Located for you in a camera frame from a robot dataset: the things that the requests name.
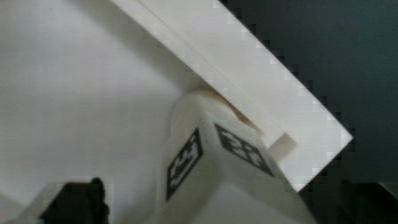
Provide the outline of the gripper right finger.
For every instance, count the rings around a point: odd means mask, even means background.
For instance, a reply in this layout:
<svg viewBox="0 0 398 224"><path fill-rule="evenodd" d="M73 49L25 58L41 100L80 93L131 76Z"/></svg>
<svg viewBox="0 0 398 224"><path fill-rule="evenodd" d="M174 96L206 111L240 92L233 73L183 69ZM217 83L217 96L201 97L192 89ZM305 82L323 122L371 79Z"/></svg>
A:
<svg viewBox="0 0 398 224"><path fill-rule="evenodd" d="M337 224L398 224L398 182L341 181Z"/></svg>

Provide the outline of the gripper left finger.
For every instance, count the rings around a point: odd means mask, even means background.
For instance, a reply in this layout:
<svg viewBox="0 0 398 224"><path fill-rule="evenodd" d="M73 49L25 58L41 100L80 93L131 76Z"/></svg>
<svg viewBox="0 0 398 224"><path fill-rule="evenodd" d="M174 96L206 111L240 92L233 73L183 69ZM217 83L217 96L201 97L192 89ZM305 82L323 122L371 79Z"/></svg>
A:
<svg viewBox="0 0 398 224"><path fill-rule="evenodd" d="M89 182L50 183L21 214L16 224L108 224L105 184L98 177Z"/></svg>

